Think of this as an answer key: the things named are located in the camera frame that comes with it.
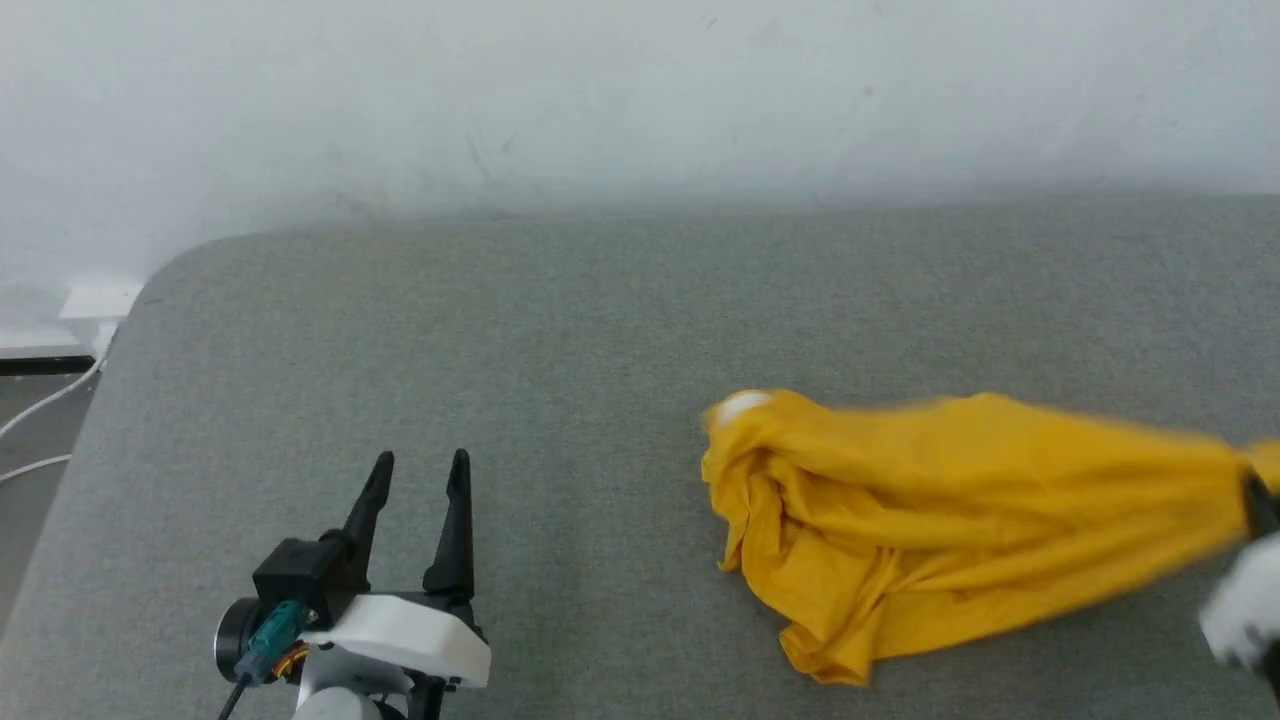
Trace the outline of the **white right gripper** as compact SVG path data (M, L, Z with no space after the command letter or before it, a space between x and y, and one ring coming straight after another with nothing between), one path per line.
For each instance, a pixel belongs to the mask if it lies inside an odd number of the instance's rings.
M1260 667L1280 643L1280 497L1249 470L1243 502L1251 542L1199 612L1199 628L1221 664Z

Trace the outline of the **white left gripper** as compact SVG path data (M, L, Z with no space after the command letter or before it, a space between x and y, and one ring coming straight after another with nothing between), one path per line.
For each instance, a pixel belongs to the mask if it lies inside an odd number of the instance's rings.
M410 691L411 673L465 688L488 685L492 651L462 620L401 597L362 594L371 588L367 569L394 465L392 451L380 452L343 527L320 536L328 551L325 589L360 596L332 628L301 635L310 646L301 691ZM438 603L470 605L475 594L474 512L465 448L454 451L445 497L448 509L422 589Z

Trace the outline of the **yellow garment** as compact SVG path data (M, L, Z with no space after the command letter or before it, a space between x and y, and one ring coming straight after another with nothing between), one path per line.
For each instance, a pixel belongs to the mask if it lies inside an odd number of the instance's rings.
M827 407L744 391L704 427L719 568L826 684L1142 589L1244 539L1249 477L1280 498L1280 438L1235 448L1001 395Z

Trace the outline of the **grey fabric sofa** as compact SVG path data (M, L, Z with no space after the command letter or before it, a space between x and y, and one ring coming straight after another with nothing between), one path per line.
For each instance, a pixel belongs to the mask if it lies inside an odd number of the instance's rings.
M721 573L701 414L996 392L1280 436L1280 196L352 225L206 243L116 332L0 644L0 720L215 720L225 609L396 455L369 577L420 585L474 468L492 684L460 720L1280 720L1207 562L820 685Z

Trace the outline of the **black skirting strip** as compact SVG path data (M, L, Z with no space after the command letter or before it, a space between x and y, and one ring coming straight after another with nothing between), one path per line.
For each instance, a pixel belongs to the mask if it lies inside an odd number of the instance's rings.
M79 375L91 372L95 363L96 360L88 355L0 359L0 377Z

